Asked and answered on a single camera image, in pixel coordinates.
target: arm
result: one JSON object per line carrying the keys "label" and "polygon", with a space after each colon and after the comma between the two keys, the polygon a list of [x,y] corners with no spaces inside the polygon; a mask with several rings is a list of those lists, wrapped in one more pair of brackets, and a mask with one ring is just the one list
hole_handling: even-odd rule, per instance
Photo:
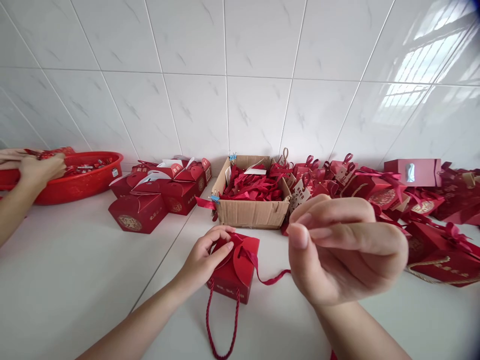
{"label": "arm", "polygon": [[77,360],[141,359],[175,310],[210,279],[217,265],[232,250],[233,244],[228,242],[210,255],[215,241],[230,240],[227,231],[234,232],[235,228],[215,226],[198,239],[177,276]]}
{"label": "arm", "polygon": [[293,280],[314,308],[339,360],[410,359],[357,302],[393,286],[408,257],[396,226],[375,222],[357,197],[319,195],[290,216]]}
{"label": "arm", "polygon": [[410,359],[388,332],[356,301],[315,306],[336,356],[342,360]]}
{"label": "arm", "polygon": [[20,226],[47,182],[64,174],[64,158],[64,154],[57,154],[39,161],[28,156],[19,162],[20,181],[0,201],[0,248]]}

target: forearm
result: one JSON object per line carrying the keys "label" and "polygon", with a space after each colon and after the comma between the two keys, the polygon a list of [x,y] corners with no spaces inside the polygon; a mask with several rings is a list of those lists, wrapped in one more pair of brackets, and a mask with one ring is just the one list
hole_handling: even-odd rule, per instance
{"label": "forearm", "polygon": [[170,282],[77,360],[141,359],[170,316],[187,297],[184,290]]}
{"label": "forearm", "polygon": [[0,201],[0,248],[17,230],[37,196],[47,184],[20,180]]}
{"label": "forearm", "polygon": [[411,359],[358,302],[314,309],[339,360]]}

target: marble pattern tile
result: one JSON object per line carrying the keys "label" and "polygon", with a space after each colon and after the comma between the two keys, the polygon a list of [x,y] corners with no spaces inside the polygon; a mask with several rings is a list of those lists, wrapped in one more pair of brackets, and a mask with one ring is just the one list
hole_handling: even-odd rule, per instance
{"label": "marble pattern tile", "polygon": [[70,0],[2,0],[43,68],[97,70]]}
{"label": "marble pattern tile", "polygon": [[0,67],[38,68],[29,48],[0,3]]}
{"label": "marble pattern tile", "polygon": [[228,77],[231,151],[278,155],[290,83],[290,79]]}
{"label": "marble pattern tile", "polygon": [[73,0],[102,70],[160,73],[145,0]]}
{"label": "marble pattern tile", "polygon": [[93,151],[121,153],[128,163],[138,160],[101,72],[47,70],[46,75]]}
{"label": "marble pattern tile", "polygon": [[222,0],[147,0],[164,73],[225,75]]}
{"label": "marble pattern tile", "polygon": [[307,155],[327,160],[354,98],[358,82],[294,79],[280,151],[288,160],[305,162]]}
{"label": "marble pattern tile", "polygon": [[294,77],[359,81],[392,3],[309,0]]}
{"label": "marble pattern tile", "polygon": [[224,76],[165,74],[183,155],[207,158],[220,169],[229,151]]}
{"label": "marble pattern tile", "polygon": [[480,86],[480,21],[473,24],[437,82]]}
{"label": "marble pattern tile", "polygon": [[0,134],[11,148],[49,149],[2,89],[0,89]]}
{"label": "marble pattern tile", "polygon": [[432,86],[384,161],[440,158],[480,167],[479,114],[480,87]]}
{"label": "marble pattern tile", "polygon": [[225,0],[228,75],[291,78],[305,3]]}
{"label": "marble pattern tile", "polygon": [[181,149],[162,74],[105,72],[140,159],[161,162]]}
{"label": "marble pattern tile", "polygon": [[0,68],[0,87],[50,148],[71,146],[76,151],[90,151],[42,70]]}
{"label": "marble pattern tile", "polygon": [[428,89],[428,85],[362,82],[330,160],[352,153],[364,166],[382,167],[381,160]]}
{"label": "marble pattern tile", "polygon": [[469,0],[395,1],[363,80],[432,83],[476,16]]}

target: hand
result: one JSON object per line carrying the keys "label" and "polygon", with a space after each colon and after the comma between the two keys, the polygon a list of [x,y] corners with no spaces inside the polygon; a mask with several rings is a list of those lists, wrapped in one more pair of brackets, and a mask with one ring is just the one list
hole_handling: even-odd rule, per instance
{"label": "hand", "polygon": [[45,160],[26,156],[20,162],[21,180],[46,186],[50,180],[61,178],[65,174],[65,154],[57,153]]}
{"label": "hand", "polygon": [[20,161],[29,156],[24,149],[0,150],[0,170],[18,169]]}
{"label": "hand", "polygon": [[408,243],[394,225],[376,222],[359,197],[318,195],[290,216],[293,280],[313,305],[338,305],[388,290],[407,264]]}
{"label": "hand", "polygon": [[230,235],[237,229],[231,226],[219,225],[212,227],[205,236],[197,240],[185,264],[172,280],[179,285],[189,297],[210,279],[215,268],[233,249],[234,244],[227,242],[220,249],[210,255],[214,242],[220,238],[230,241]]}

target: fingernail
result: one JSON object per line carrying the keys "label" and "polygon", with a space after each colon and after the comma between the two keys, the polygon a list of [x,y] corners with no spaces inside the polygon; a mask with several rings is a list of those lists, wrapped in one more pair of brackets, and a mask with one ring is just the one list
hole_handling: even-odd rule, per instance
{"label": "fingernail", "polygon": [[295,221],[296,224],[302,224],[303,226],[308,226],[310,222],[312,221],[313,216],[311,213],[306,212],[302,216],[298,218],[297,221]]}
{"label": "fingernail", "polygon": [[290,224],[287,228],[288,240],[295,249],[306,249],[309,244],[308,230],[299,223]]}
{"label": "fingernail", "polygon": [[309,231],[313,239],[325,239],[332,236],[332,230],[328,227],[320,227]]}

